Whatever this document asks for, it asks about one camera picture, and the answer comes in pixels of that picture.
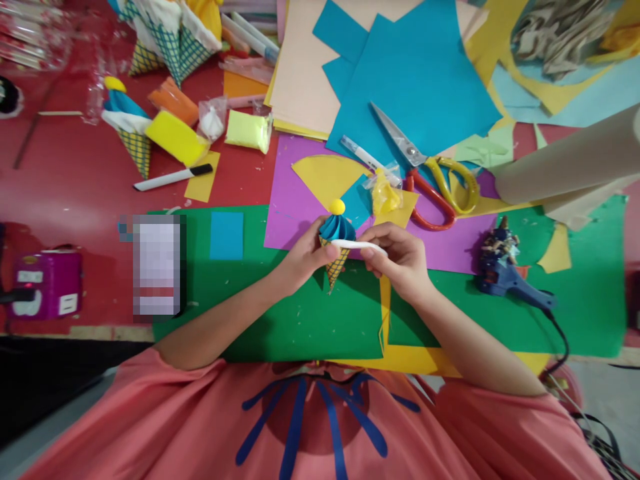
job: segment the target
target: yellow ball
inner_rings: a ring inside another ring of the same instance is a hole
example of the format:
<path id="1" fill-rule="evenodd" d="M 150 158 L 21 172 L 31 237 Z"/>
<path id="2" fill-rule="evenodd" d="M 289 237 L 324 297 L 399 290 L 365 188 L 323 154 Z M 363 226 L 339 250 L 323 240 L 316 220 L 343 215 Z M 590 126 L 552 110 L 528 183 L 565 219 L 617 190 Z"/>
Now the yellow ball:
<path id="1" fill-rule="evenodd" d="M 127 92 L 125 84 L 116 77 L 105 77 L 105 87 L 107 88 L 107 90 L 118 90 L 123 93 Z"/>
<path id="2" fill-rule="evenodd" d="M 340 199 L 332 201 L 329 206 L 329 211 L 334 215 L 342 215 L 346 209 L 345 203 Z"/>

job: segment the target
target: glue gun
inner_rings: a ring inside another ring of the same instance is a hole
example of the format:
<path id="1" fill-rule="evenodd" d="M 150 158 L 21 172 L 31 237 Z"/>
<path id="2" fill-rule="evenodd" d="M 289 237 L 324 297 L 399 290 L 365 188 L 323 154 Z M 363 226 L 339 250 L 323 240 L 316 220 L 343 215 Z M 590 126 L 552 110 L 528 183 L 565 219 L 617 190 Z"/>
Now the glue gun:
<path id="1" fill-rule="evenodd" d="M 519 244 L 518 236 L 509 230 L 507 216 L 502 217 L 482 245 L 478 290 L 498 297 L 510 292 L 532 307 L 552 310 L 557 304 L 554 294 L 532 287 L 518 272 L 515 257 L 520 253 Z"/>

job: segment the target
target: scissors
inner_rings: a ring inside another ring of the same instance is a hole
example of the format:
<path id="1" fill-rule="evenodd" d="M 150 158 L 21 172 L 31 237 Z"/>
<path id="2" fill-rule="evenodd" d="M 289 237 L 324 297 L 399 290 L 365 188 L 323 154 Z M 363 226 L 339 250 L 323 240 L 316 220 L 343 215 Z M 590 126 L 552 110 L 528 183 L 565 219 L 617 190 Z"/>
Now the scissors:
<path id="1" fill-rule="evenodd" d="M 453 226 L 457 214 L 466 215 L 471 213 L 480 200 L 480 186 L 470 170 L 461 163 L 452 159 L 445 157 L 426 157 L 425 155 L 422 155 L 418 148 L 410 142 L 405 134 L 402 133 L 402 131 L 382 110 L 376 107 L 373 102 L 371 102 L 371 106 L 373 107 L 373 110 L 378 116 L 380 122 L 382 122 L 384 128 L 386 128 L 387 133 L 393 142 L 398 146 L 398 149 L 402 152 L 404 157 L 407 159 L 407 162 L 409 162 L 412 167 L 405 178 L 405 189 L 407 191 L 413 191 L 414 186 L 418 186 L 422 192 L 426 193 L 430 198 L 432 198 L 432 200 L 434 200 L 434 202 L 436 202 L 440 207 L 440 210 L 444 212 L 446 220 L 442 225 L 434 225 L 424 220 L 416 208 L 413 209 L 411 218 L 413 218 L 422 228 L 432 231 L 442 231 L 450 229 Z M 418 167 L 423 163 L 426 164 L 429 170 L 433 173 L 441 194 L 438 193 L 438 191 L 434 189 L 422 175 L 420 175 Z M 449 190 L 449 186 L 447 185 L 447 181 L 445 180 L 444 173 L 440 167 L 448 167 L 451 170 L 460 173 L 464 178 L 468 191 L 467 204 L 464 208 L 460 207 L 453 198 L 451 191 Z"/>

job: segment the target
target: orange sponge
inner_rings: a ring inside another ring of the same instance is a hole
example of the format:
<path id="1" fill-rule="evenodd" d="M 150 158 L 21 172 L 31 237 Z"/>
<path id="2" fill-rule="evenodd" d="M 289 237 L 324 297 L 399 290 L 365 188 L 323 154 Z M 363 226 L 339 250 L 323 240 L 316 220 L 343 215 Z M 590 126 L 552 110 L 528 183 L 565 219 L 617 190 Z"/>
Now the orange sponge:
<path id="1" fill-rule="evenodd" d="M 198 106 L 182 93 L 171 77 L 152 91 L 148 99 L 158 110 L 167 110 L 190 127 L 198 121 Z"/>

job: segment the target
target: yellow scissors handle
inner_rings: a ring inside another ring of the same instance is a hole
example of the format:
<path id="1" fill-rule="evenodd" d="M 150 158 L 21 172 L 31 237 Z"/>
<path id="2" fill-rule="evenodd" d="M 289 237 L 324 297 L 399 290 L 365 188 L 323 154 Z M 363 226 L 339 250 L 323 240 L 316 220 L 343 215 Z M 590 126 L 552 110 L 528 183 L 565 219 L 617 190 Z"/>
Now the yellow scissors handle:
<path id="1" fill-rule="evenodd" d="M 438 188 L 440 188 L 440 193 L 445 200 L 449 202 L 456 213 L 458 215 L 470 214 L 476 205 L 478 205 L 480 200 L 480 185 L 478 185 L 478 182 L 471 171 L 460 162 L 456 162 L 455 160 L 446 157 L 428 157 L 425 163 L 433 173 L 435 181 L 438 184 Z M 462 178 L 464 178 L 465 183 L 467 184 L 466 190 L 468 193 L 467 205 L 464 208 L 461 208 L 451 195 L 451 191 L 447 186 L 447 180 L 445 179 L 445 175 L 440 167 L 450 168 L 451 170 L 458 172 L 462 175 Z"/>

